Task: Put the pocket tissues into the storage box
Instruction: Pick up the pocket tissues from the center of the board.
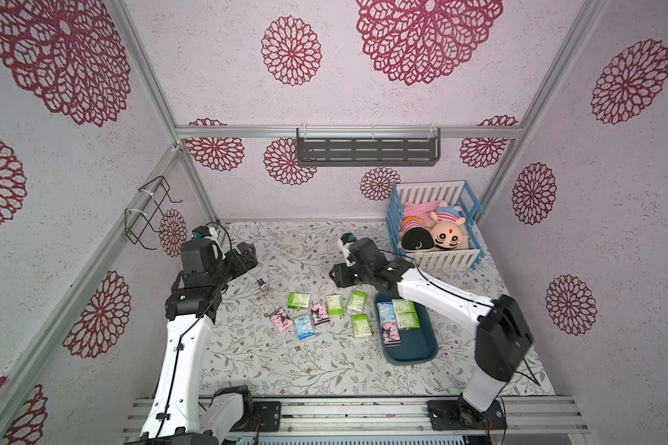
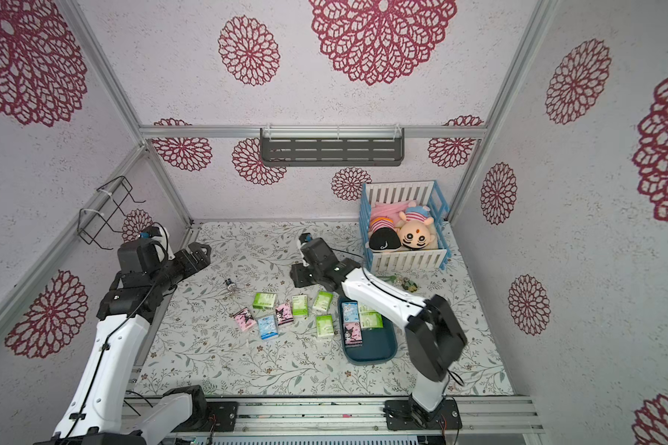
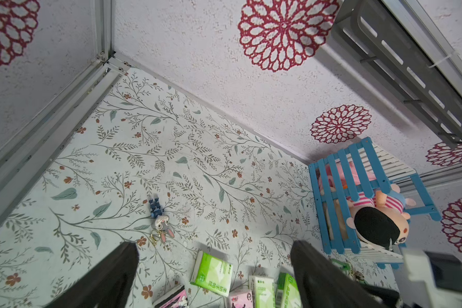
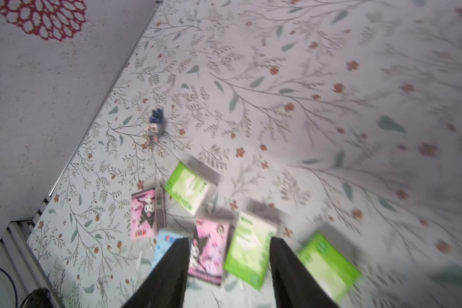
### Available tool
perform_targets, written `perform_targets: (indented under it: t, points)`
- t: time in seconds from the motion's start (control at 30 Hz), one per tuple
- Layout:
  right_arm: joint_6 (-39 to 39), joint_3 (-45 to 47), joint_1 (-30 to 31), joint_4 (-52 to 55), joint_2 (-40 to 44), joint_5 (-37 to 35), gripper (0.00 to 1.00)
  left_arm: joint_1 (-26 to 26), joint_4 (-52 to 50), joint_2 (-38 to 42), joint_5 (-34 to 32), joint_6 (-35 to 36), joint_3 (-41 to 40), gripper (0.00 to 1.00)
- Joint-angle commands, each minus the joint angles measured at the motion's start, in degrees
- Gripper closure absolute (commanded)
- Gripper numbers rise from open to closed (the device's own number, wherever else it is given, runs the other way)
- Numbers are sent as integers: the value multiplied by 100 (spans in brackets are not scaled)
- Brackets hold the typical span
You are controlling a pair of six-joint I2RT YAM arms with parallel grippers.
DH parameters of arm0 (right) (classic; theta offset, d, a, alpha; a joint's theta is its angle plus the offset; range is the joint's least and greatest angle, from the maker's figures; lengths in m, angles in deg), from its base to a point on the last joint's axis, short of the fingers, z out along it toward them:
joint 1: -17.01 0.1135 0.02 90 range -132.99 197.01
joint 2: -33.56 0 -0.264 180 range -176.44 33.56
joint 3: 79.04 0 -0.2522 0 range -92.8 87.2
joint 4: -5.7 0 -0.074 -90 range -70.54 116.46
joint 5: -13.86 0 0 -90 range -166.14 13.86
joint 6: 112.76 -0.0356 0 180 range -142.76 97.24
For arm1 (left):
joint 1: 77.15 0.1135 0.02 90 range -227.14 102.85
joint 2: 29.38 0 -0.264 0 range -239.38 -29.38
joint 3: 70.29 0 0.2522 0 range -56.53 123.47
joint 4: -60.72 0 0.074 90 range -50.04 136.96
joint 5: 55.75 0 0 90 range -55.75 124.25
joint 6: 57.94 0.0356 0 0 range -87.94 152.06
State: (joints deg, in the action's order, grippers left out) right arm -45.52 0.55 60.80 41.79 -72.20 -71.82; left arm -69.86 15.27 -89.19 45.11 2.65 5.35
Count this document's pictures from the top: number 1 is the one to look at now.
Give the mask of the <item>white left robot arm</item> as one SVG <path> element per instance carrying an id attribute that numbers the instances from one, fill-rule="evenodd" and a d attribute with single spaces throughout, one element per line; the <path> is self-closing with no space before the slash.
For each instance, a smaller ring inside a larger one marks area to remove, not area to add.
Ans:
<path id="1" fill-rule="evenodd" d="M 228 283 L 258 265 L 256 249 L 241 242 L 228 252 L 209 237 L 181 248 L 182 271 L 165 303 L 167 342 L 155 397 L 136 444 L 222 444 L 234 426 L 252 419 L 245 386 L 221 389 L 200 407 L 200 370 Z"/>

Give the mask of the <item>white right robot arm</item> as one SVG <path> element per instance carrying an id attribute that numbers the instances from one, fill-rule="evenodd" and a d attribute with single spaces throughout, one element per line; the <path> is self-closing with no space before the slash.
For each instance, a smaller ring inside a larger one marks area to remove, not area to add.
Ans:
<path id="1" fill-rule="evenodd" d="M 422 305 L 474 335 L 476 368 L 459 406 L 486 412 L 534 344 L 521 308 L 508 295 L 478 296 L 423 272 L 406 258 L 388 259 L 376 243 L 346 233 L 338 240 L 344 262 L 330 270 L 337 287 L 369 285 Z"/>

